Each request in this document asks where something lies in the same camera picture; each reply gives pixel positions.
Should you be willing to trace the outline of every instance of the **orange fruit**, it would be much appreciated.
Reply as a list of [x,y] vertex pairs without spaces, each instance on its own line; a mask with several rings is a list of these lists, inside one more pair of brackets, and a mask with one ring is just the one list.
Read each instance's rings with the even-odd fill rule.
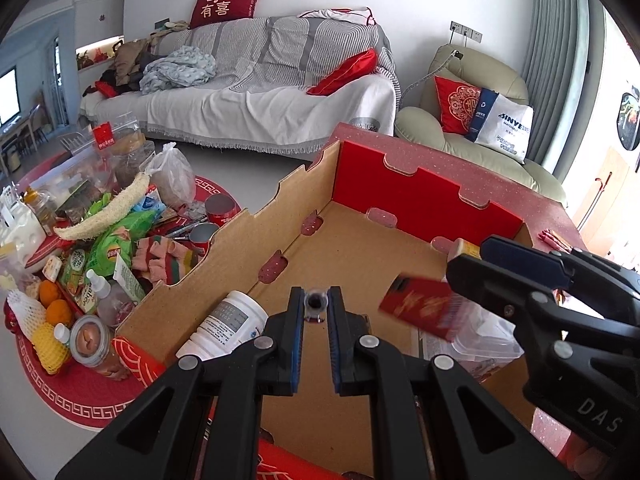
[[74,313],[71,311],[71,307],[65,300],[54,300],[47,307],[47,313],[45,316],[47,323],[56,326],[58,323],[66,325],[71,328],[74,322]]
[[43,280],[43,282],[40,283],[39,294],[40,303],[42,303],[44,308],[47,308],[52,301],[62,298],[62,292],[60,292],[58,286],[49,280]]

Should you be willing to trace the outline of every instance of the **hand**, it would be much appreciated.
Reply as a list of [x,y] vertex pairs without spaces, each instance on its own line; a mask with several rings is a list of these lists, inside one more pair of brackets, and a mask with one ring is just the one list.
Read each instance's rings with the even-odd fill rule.
[[558,460],[569,471],[578,473],[583,480],[596,480],[607,465],[608,457],[572,433],[558,455]]

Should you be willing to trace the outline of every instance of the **couch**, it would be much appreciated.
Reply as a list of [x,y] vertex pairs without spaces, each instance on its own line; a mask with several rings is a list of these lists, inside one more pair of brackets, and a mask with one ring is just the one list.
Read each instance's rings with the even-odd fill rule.
[[[217,148],[297,155],[320,149],[338,122],[393,135],[400,87],[388,40],[379,25],[322,18],[245,18],[172,32],[154,54],[197,46],[216,59],[204,85],[142,95],[82,99],[92,123],[133,112],[149,137]],[[374,48],[374,73],[330,96],[306,90],[345,59]]]
[[[471,48],[445,45],[438,49],[430,71],[446,62],[453,50],[464,54],[463,59],[453,58],[438,75],[453,81],[463,81],[489,88],[518,104],[529,104],[529,91],[518,73],[486,54]],[[395,132],[398,137],[423,144],[441,152],[464,158],[488,170],[514,180],[523,186],[566,206],[566,194],[562,185],[547,170],[531,160],[524,164],[499,152],[479,146],[459,134],[442,131],[439,122],[440,103],[434,79],[424,86],[420,107],[405,107],[396,116]]]

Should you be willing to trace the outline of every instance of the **gray floor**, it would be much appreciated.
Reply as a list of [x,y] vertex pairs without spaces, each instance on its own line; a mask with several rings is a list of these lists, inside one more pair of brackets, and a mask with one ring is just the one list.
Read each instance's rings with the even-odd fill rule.
[[[302,164],[266,153],[178,146],[196,174],[220,184],[253,213],[275,195],[278,181]],[[12,180],[17,182],[58,152],[62,148],[55,140],[41,145],[37,154],[23,160]],[[0,356],[0,428],[31,473],[38,480],[51,480],[95,433],[69,424],[40,400],[22,370],[15,337],[4,327],[0,327]]]

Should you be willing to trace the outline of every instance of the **wall socket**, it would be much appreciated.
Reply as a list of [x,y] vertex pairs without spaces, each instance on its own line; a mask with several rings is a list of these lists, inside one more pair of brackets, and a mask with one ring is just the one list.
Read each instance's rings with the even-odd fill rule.
[[452,30],[456,34],[460,36],[465,36],[466,38],[470,38],[478,43],[482,43],[482,34],[480,34],[477,30],[473,30],[465,25],[460,25],[460,23],[451,22],[451,27],[449,30]]

